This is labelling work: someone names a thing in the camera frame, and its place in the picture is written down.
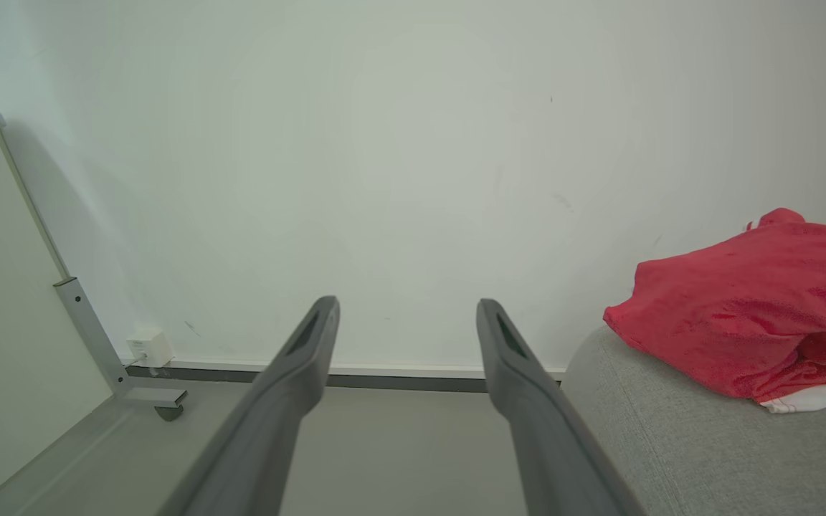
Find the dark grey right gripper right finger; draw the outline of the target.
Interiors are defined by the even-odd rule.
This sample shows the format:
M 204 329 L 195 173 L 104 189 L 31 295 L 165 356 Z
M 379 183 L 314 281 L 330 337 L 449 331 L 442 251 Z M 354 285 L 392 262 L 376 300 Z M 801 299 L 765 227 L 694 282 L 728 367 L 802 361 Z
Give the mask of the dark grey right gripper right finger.
M 486 390 L 508 422 L 531 515 L 640 515 L 642 507 L 498 301 L 476 308 Z

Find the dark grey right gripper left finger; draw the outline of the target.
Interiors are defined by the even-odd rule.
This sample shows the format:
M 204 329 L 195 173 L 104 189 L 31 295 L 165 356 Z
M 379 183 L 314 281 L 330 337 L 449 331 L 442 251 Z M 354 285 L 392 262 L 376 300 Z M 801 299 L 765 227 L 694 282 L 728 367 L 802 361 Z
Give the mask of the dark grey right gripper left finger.
M 158 513 L 279 514 L 301 421 L 327 386 L 338 326 L 338 298 L 318 298 Z

